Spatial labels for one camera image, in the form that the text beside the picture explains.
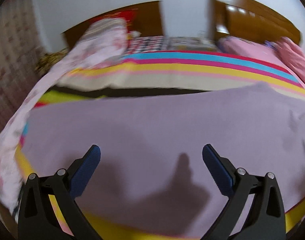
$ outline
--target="checkered pillow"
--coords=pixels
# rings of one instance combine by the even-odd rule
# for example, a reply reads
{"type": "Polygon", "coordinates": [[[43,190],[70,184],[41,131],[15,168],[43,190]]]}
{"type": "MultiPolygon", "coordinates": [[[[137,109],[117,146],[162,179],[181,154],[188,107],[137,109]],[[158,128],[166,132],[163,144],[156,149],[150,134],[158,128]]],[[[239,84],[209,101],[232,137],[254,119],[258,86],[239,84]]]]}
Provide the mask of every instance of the checkered pillow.
{"type": "Polygon", "coordinates": [[[166,50],[168,38],[166,36],[140,37],[130,40],[126,55],[140,52],[166,50]]]}

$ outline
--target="pillow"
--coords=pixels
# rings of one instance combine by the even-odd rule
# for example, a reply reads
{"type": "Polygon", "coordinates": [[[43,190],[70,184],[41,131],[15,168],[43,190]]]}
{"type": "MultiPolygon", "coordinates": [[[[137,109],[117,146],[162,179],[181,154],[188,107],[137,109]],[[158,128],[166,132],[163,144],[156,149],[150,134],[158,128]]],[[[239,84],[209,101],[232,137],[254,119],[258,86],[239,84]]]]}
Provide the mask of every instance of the pillow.
{"type": "Polygon", "coordinates": [[[126,21],[123,18],[103,19],[93,23],[69,53],[73,68],[104,68],[118,62],[116,58],[126,51],[126,21]]]}
{"type": "Polygon", "coordinates": [[[166,50],[168,46],[168,41],[169,39],[166,36],[134,38],[130,41],[125,54],[129,55],[142,52],[166,50]]]}
{"type": "Polygon", "coordinates": [[[104,16],[97,16],[97,17],[89,19],[89,22],[90,22],[90,24],[93,24],[95,22],[98,22],[102,19],[107,19],[107,18],[124,18],[127,23],[127,32],[130,32],[131,31],[130,27],[132,26],[132,22],[134,21],[135,17],[136,17],[135,10],[126,10],[126,11],[121,11],[118,13],[107,14],[104,16]]]}
{"type": "Polygon", "coordinates": [[[287,69],[279,59],[276,50],[267,45],[232,36],[221,38],[218,43],[224,48],[225,53],[263,60],[287,69]]]}

